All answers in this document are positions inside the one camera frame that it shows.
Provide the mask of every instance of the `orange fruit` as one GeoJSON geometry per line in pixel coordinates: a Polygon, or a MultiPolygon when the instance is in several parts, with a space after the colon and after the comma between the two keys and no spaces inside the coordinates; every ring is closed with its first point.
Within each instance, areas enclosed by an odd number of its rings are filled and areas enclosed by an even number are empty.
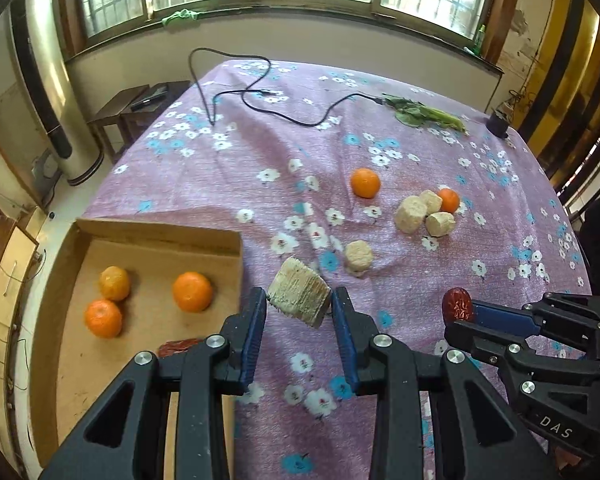
{"type": "Polygon", "coordinates": [[[351,190],[361,198],[373,198],[380,191],[380,177],[369,168],[358,168],[351,173],[351,190]]]}
{"type": "Polygon", "coordinates": [[[445,187],[438,192],[438,196],[442,199],[440,211],[455,213],[456,209],[460,207],[460,197],[453,189],[445,187]]]}
{"type": "Polygon", "coordinates": [[[214,297],[211,282],[198,272],[184,272],[173,282],[173,299],[184,312],[202,312],[214,297]]]}
{"type": "Polygon", "coordinates": [[[122,330],[122,313],[113,301],[91,301],[84,311],[84,324],[93,335],[115,337],[122,330]]]}
{"type": "Polygon", "coordinates": [[[122,301],[129,295],[131,281],[125,269],[111,266],[102,271],[98,287],[106,300],[122,301]]]}

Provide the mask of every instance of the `cut root vegetable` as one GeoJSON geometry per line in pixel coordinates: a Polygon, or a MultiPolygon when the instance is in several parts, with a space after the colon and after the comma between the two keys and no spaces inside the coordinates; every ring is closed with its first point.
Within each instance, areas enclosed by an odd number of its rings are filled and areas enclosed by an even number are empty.
{"type": "Polygon", "coordinates": [[[456,228],[456,219],[451,213],[433,213],[427,217],[425,225],[431,236],[441,237],[448,235],[456,228]]]}
{"type": "Polygon", "coordinates": [[[442,206],[442,199],[438,195],[436,195],[432,190],[424,190],[420,194],[420,200],[422,200],[427,206],[428,215],[440,211],[440,206],[442,206]]]}
{"type": "Polygon", "coordinates": [[[345,265],[353,272],[362,272],[371,267],[374,252],[364,240],[356,240],[344,248],[345,265]]]}
{"type": "Polygon", "coordinates": [[[269,285],[267,297],[286,316],[318,328],[331,304],[331,289],[301,261],[288,258],[269,285]]]}
{"type": "Polygon", "coordinates": [[[427,205],[419,196],[408,196],[394,213],[394,221],[398,229],[408,235],[417,231],[427,215],[427,205]]]}

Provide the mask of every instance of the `tiled floor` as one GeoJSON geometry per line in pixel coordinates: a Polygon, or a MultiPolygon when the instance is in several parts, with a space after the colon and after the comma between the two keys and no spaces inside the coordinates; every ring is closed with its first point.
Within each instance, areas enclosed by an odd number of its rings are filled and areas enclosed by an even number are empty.
{"type": "MultiPolygon", "coordinates": [[[[22,330],[16,351],[16,366],[14,382],[21,388],[29,384],[29,354],[31,348],[32,333],[36,327],[40,301],[44,291],[46,280],[53,266],[53,262],[58,255],[58,249],[62,240],[69,230],[72,222],[78,216],[84,213],[94,196],[101,182],[111,170],[111,164],[108,160],[102,163],[100,169],[84,184],[77,187],[70,187],[64,178],[61,178],[56,185],[56,196],[54,197],[49,211],[55,213],[52,220],[47,218],[40,233],[38,234],[38,251],[46,251],[46,260],[40,273],[30,282],[26,295],[22,298],[22,308],[24,310],[22,319],[22,330]]],[[[42,469],[38,463],[38,458],[34,449],[31,447],[29,439],[29,393],[28,391],[14,390],[15,411],[16,411],[16,430],[17,439],[22,453],[22,459],[27,469],[30,479],[38,478],[42,469]]]]}

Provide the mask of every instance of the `cardboard box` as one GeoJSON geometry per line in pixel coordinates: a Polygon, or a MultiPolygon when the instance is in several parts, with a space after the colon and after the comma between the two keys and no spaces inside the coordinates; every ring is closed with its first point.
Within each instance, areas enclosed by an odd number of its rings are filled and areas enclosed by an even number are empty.
{"type": "MultiPolygon", "coordinates": [[[[40,305],[30,362],[31,437],[44,467],[81,416],[120,370],[142,350],[217,333],[238,312],[242,282],[240,233],[160,223],[77,219],[62,243],[40,305]],[[98,277],[109,266],[126,269],[131,294],[120,302],[123,329],[99,339],[85,327],[87,305],[100,297],[98,277]],[[211,280],[215,296],[204,312],[174,303],[171,285],[195,270],[211,280]]],[[[165,476],[173,477],[171,398],[165,476]]],[[[224,434],[233,463],[233,399],[223,397],[224,434]]]]}

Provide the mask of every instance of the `screw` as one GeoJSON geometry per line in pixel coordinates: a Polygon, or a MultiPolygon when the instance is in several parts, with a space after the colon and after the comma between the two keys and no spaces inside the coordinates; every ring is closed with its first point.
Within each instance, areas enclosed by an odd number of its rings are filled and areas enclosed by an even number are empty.
{"type": "Polygon", "coordinates": [[[206,338],[206,345],[211,348],[220,348],[226,340],[220,334],[210,335],[206,338]]]}
{"type": "Polygon", "coordinates": [[[449,361],[451,361],[453,364],[457,365],[458,363],[464,361],[464,354],[459,350],[453,349],[446,353],[446,358],[449,359],[449,361]]]}
{"type": "Polygon", "coordinates": [[[536,385],[533,384],[531,381],[525,381],[520,385],[520,389],[526,394],[532,394],[533,391],[536,389],[536,385]]]}
{"type": "Polygon", "coordinates": [[[391,346],[393,340],[390,335],[387,334],[378,334],[374,337],[374,345],[385,348],[387,346],[391,346]]]}
{"type": "Polygon", "coordinates": [[[136,354],[136,356],[134,357],[134,361],[138,365],[145,365],[147,363],[150,363],[151,359],[153,359],[153,358],[154,358],[154,356],[151,354],[151,352],[147,352],[145,350],[143,352],[138,352],[136,354]]]}

